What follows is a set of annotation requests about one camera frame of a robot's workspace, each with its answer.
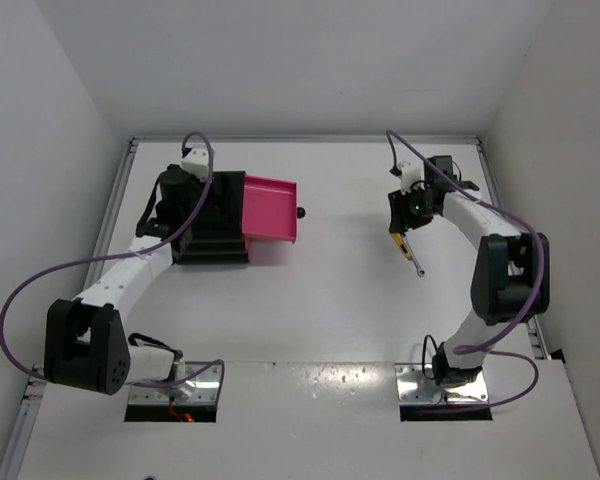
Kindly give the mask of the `black drawer cabinet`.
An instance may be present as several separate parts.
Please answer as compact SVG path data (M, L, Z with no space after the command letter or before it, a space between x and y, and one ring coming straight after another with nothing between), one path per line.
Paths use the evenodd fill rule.
M243 172L243 198L246 173ZM248 251L241 228L223 228L191 223L172 243L178 265L246 264Z

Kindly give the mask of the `pink top drawer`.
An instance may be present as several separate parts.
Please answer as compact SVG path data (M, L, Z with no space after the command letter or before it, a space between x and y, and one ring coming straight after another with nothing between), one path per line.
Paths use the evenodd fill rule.
M242 232L250 240L294 243L298 235L297 184L247 175Z

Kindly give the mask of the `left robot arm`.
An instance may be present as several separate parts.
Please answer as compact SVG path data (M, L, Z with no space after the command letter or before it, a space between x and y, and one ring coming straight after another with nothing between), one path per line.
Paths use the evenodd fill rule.
M161 172L131 244L72 300L47 311L43 372L54 384L113 395L126 384L174 389L189 380L180 350L125 323L152 283L176 265L245 263L246 174L172 164Z

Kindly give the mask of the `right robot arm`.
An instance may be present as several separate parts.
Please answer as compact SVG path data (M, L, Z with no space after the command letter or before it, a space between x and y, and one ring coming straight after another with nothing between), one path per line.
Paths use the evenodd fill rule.
M408 162L395 163L390 172L400 187L388 195L389 232L407 259L415 258L407 232L435 217L455 225L477 251L471 309L456 333L436 347L430 376L438 385L472 382L512 321L547 310L548 239L484 203L475 183L455 175L450 156L429 158L421 174Z

